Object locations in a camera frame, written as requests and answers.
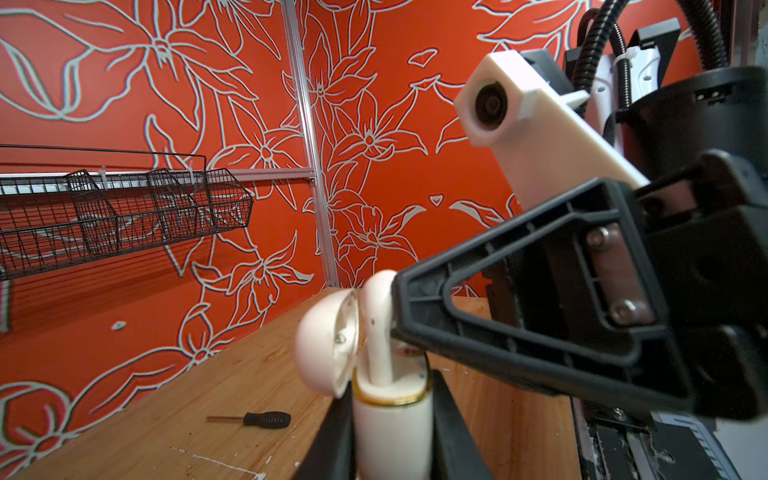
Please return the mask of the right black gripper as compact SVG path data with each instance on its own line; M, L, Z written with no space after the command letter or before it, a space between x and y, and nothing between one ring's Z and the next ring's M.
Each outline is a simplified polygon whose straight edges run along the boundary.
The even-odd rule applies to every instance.
M594 178L398 273L395 338L630 411L767 412L767 186L703 152L638 190Z

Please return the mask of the white earbud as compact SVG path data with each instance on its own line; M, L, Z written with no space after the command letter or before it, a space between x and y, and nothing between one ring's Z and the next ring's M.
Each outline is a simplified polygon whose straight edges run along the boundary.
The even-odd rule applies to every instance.
M361 292L361 310L366 331L366 347L370 382L386 386L393 382L391 329L393 321L392 284L394 270L383 270L371 276Z

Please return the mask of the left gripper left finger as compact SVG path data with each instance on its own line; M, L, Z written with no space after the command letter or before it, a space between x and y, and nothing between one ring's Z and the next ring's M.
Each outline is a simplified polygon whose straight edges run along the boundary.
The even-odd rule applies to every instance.
M334 399L317 435L293 478L355 480L355 434L352 387Z

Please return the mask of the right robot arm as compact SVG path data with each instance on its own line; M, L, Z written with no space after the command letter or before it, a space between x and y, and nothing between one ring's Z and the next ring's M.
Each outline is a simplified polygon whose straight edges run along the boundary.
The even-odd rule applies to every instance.
M585 118L624 3L577 59L487 55L456 96L522 214L398 273L394 336L547 394L628 411L767 412L767 71L684 1L702 70Z

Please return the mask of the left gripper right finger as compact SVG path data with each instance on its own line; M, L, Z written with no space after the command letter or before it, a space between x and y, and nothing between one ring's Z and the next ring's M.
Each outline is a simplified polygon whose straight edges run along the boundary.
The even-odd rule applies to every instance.
M492 473L484 462L442 373L433 369L431 374L434 433L430 479L491 479Z

